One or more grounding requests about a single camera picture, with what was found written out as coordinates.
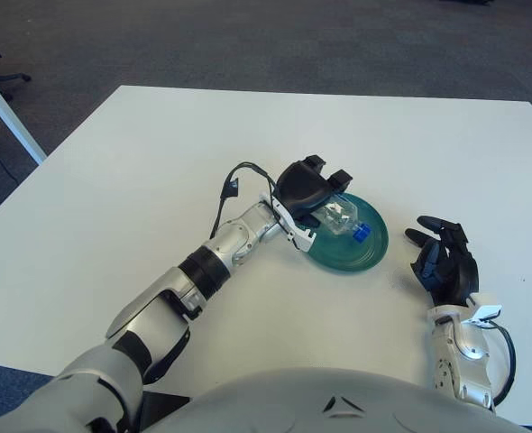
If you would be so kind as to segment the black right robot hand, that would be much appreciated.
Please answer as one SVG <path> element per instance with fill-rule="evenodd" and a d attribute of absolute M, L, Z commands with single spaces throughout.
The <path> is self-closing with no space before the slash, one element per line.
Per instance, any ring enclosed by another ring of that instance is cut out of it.
<path fill-rule="evenodd" d="M 417 222 L 437 238 L 416 229 L 405 230 L 407 239 L 420 248 L 410 264 L 412 271 L 435 307 L 466 307 L 467 299 L 479 291 L 479 273 L 462 226 L 435 216 L 419 216 Z"/>

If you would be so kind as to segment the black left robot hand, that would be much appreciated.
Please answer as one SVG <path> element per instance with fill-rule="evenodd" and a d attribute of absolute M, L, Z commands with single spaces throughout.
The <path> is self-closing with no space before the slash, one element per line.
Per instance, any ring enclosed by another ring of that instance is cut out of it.
<path fill-rule="evenodd" d="M 321 171 L 326 162 L 318 155 L 293 162 L 276 181 L 274 197 L 285 207 L 297 225 L 318 228 L 321 221 L 314 216 L 333 195 L 346 191 L 353 177 L 338 170 L 328 179 Z"/>

